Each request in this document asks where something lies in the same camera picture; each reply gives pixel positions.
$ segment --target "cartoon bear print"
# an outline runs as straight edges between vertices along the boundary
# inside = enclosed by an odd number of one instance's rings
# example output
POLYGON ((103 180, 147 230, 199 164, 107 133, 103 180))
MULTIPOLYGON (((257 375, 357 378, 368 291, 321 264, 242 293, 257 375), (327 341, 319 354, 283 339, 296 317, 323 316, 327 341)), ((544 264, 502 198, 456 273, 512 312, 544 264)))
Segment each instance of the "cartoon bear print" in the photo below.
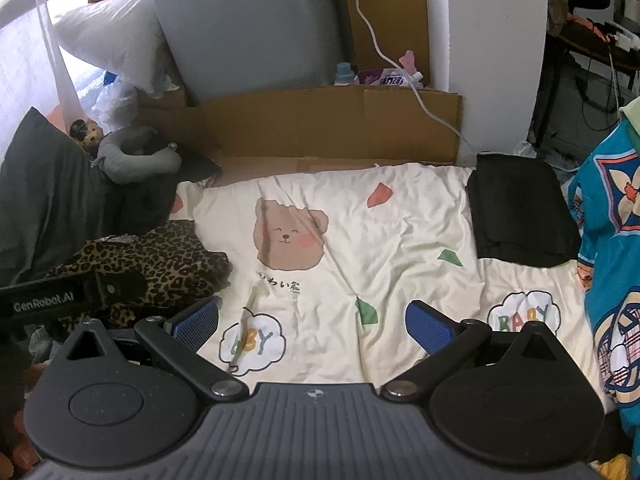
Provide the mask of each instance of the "cartoon bear print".
POLYGON ((318 209, 298 209, 275 200, 255 205, 254 244, 258 260, 272 270, 309 270, 324 255, 322 235, 329 225, 318 209))

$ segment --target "white wall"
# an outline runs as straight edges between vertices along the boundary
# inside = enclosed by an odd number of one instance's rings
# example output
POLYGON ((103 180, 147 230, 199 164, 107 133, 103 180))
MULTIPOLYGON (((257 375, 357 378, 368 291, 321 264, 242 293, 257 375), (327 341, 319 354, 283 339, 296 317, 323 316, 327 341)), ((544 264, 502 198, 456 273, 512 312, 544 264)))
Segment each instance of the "white wall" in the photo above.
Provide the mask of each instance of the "white wall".
MULTIPOLYGON (((427 0, 431 84, 463 96, 462 134, 480 151, 525 140, 545 44, 547 0, 427 0)), ((470 161, 461 142, 458 162, 470 161)))

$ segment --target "blue garment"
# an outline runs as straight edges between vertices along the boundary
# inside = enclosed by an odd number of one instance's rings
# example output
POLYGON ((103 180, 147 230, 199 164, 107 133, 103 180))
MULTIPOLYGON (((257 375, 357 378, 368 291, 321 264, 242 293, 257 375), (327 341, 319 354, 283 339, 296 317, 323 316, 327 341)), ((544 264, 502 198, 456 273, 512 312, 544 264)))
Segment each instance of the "blue garment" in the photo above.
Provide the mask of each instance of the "blue garment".
MULTIPOLYGON (((600 373, 633 438, 640 425, 640 158, 629 128, 633 132, 623 119, 591 153, 569 186, 568 202, 583 229, 578 275, 587 289, 600 373)), ((638 452, 640 436, 634 442, 635 479, 638 452)))

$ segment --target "green patch print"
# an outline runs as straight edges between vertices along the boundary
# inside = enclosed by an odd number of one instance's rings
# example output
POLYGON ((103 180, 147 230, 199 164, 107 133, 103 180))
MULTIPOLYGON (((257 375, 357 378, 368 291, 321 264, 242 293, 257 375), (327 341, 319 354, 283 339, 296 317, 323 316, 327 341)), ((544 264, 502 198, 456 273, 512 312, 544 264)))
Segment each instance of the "green patch print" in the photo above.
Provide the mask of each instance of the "green patch print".
POLYGON ((444 249, 440 256, 438 256, 439 260, 443 260, 444 262, 449 262, 450 264, 454 264, 456 266, 462 267, 462 262, 458 259, 458 256, 451 249, 444 249))
POLYGON ((360 322, 363 325, 375 325, 378 322, 378 313, 366 301, 362 301, 360 298, 356 298, 356 308, 360 313, 360 322))

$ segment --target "gray box wrapped in plastic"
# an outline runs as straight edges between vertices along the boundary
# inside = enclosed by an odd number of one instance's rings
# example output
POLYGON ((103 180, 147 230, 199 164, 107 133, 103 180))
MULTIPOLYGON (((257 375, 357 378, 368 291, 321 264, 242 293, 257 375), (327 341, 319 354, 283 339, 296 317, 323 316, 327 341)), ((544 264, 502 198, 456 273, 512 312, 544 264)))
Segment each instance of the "gray box wrapped in plastic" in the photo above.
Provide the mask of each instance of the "gray box wrapped in plastic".
POLYGON ((185 86, 201 103, 331 84, 344 60, 334 0, 154 0, 185 86))

